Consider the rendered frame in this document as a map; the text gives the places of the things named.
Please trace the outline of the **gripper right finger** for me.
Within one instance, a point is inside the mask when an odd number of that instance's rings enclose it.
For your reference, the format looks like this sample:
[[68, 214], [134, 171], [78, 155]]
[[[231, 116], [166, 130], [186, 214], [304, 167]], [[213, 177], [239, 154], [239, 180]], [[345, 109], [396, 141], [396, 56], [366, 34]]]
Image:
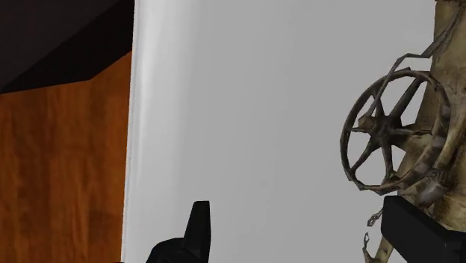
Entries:
[[381, 233], [407, 263], [466, 263], [466, 232], [444, 228], [400, 196], [384, 198]]

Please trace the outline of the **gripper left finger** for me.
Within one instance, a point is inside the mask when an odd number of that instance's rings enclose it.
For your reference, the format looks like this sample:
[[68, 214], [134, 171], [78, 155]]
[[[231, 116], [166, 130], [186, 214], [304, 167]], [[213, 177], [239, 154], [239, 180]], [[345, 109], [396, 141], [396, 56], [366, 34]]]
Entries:
[[208, 263], [210, 248], [210, 203], [195, 201], [184, 236], [156, 244], [146, 263]]

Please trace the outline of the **beige figure with spoked wheel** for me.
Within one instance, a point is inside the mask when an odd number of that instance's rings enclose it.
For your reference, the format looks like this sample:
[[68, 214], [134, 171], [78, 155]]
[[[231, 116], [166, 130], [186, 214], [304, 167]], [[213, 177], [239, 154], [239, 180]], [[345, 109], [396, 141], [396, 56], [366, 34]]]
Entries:
[[[427, 71], [395, 63], [349, 112], [340, 139], [341, 163], [358, 189], [357, 169], [380, 150], [385, 175], [370, 189], [400, 196], [448, 230], [466, 232], [466, 0], [435, 0]], [[396, 251], [382, 236], [364, 263], [388, 263]]]

